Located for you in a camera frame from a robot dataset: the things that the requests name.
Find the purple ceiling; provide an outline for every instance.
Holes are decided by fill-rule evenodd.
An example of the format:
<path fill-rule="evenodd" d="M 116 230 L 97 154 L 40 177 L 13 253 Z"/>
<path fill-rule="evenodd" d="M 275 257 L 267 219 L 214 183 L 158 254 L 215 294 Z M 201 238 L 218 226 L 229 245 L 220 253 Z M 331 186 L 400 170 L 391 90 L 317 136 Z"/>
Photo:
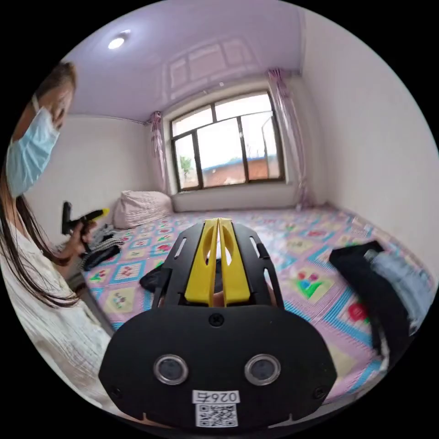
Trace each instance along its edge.
<path fill-rule="evenodd" d="M 108 44 L 129 29 L 127 41 Z M 76 46 L 71 112 L 145 121 L 185 97 L 279 66 L 299 70 L 299 8 L 279 0 L 165 0 Z"/>

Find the label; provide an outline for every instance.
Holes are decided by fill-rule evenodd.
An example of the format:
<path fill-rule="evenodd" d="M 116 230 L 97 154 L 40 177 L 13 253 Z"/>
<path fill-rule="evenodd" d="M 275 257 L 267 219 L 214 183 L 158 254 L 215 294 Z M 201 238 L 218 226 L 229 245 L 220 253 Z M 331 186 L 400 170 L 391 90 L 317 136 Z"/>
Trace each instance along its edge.
<path fill-rule="evenodd" d="M 238 426 L 236 405 L 239 391 L 192 391 L 197 427 L 227 428 Z"/>
<path fill-rule="evenodd" d="M 195 404 L 195 421 L 197 427 L 237 427 L 236 404 Z"/>
<path fill-rule="evenodd" d="M 239 391 L 232 390 L 228 392 L 193 390 L 192 404 L 238 404 Z"/>

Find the jeans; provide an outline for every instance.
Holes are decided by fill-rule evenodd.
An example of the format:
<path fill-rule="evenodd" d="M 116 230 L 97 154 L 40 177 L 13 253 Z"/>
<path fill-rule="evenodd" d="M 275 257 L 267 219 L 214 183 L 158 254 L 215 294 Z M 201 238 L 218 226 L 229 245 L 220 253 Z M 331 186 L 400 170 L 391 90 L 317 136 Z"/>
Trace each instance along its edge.
<path fill-rule="evenodd" d="M 416 271 L 402 257 L 392 253 L 380 252 L 373 258 L 370 256 L 372 269 L 390 282 L 404 304 L 410 319 L 410 335 L 414 334 L 433 302 L 427 274 Z"/>

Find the curtain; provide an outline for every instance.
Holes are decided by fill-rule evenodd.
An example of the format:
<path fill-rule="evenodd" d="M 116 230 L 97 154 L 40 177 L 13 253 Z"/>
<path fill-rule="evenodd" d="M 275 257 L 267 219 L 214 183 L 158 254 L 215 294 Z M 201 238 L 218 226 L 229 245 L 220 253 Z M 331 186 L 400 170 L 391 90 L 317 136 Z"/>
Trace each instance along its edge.
<path fill-rule="evenodd" d="M 296 208 L 301 210 L 302 208 L 311 207 L 313 202 L 306 177 L 305 147 L 302 132 L 297 119 L 293 96 L 285 83 L 285 79 L 290 76 L 290 73 L 283 69 L 274 68 L 269 69 L 267 75 L 273 92 L 274 104 L 278 110 L 278 122 L 286 134 L 285 140 L 287 146 L 291 148 L 292 157 L 295 161 L 294 166 L 299 182 L 299 197 Z"/>
<path fill-rule="evenodd" d="M 161 112 L 154 111 L 147 123 L 151 124 L 153 168 L 157 179 L 157 187 L 160 192 L 167 193 L 166 158 L 163 150 L 160 122 Z"/>

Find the face mask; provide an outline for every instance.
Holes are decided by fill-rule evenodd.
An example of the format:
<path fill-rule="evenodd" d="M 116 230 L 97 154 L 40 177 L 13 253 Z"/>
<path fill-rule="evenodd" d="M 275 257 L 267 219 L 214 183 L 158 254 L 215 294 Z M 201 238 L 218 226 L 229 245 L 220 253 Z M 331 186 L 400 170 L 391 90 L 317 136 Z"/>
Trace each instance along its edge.
<path fill-rule="evenodd" d="M 11 141 L 6 155 L 6 179 L 13 198 L 24 194 L 38 180 L 59 136 L 51 114 L 45 107 L 39 108 L 35 96 L 32 104 L 36 116 L 24 136 Z"/>

